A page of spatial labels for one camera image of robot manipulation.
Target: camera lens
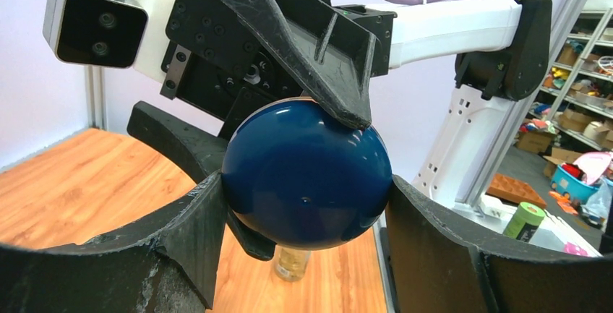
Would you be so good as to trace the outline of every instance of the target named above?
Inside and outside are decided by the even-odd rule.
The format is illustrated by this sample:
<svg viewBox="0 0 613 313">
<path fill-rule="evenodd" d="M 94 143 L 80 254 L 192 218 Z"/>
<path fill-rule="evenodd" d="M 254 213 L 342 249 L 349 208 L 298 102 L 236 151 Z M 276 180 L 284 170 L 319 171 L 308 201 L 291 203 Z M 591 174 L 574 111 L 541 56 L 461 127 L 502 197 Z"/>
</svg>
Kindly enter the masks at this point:
<svg viewBox="0 0 613 313">
<path fill-rule="evenodd" d="M 94 43 L 92 46 L 92 51 L 97 56 L 105 56 L 108 54 L 108 45 L 104 42 Z"/>
<path fill-rule="evenodd" d="M 105 29 L 112 29 L 113 27 L 117 26 L 117 20 L 111 13 L 102 13 L 98 18 L 98 21 Z"/>
</svg>

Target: green lid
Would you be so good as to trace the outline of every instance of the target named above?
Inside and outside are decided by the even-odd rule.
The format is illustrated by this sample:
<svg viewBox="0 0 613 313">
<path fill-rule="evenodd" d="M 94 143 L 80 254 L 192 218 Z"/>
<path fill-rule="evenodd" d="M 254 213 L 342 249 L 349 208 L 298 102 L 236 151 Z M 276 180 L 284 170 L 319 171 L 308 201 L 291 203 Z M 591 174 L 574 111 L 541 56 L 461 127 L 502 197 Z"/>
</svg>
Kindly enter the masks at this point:
<svg viewBox="0 0 613 313">
<path fill-rule="evenodd" d="M 545 219 L 545 211 L 540 207 L 532 205 L 530 202 L 520 203 L 515 214 L 528 224 L 535 226 L 540 225 L 543 219 Z"/>
</svg>

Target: plastic bag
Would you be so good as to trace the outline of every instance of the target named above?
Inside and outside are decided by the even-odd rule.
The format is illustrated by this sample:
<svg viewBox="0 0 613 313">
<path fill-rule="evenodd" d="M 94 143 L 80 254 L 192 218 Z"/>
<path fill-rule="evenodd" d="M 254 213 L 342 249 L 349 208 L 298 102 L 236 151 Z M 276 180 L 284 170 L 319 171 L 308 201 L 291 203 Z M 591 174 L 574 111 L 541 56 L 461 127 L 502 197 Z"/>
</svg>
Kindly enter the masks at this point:
<svg viewBox="0 0 613 313">
<path fill-rule="evenodd" d="M 591 215 L 607 219 L 611 208 L 612 192 L 605 180 L 601 179 L 600 182 L 600 188 L 590 197 L 583 209 Z"/>
</svg>

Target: black camera face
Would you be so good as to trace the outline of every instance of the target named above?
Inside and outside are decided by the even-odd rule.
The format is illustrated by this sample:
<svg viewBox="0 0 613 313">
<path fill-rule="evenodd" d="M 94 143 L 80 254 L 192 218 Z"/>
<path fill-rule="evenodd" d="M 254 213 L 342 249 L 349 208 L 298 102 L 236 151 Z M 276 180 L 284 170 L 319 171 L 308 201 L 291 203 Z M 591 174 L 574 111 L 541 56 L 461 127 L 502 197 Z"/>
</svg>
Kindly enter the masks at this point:
<svg viewBox="0 0 613 313">
<path fill-rule="evenodd" d="M 110 0 L 66 0 L 57 44 L 65 62 L 130 67 L 147 25 L 147 13 Z"/>
</svg>

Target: camera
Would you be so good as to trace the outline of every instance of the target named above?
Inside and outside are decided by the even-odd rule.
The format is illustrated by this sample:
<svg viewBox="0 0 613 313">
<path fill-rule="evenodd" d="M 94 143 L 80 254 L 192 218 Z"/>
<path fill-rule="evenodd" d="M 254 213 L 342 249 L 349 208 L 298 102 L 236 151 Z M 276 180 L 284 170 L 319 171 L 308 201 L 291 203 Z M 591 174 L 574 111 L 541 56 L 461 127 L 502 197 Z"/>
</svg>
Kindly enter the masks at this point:
<svg viewBox="0 0 613 313">
<path fill-rule="evenodd" d="M 135 0 L 47 0 L 43 35 L 61 61 L 127 68 L 146 26 Z"/>
</svg>

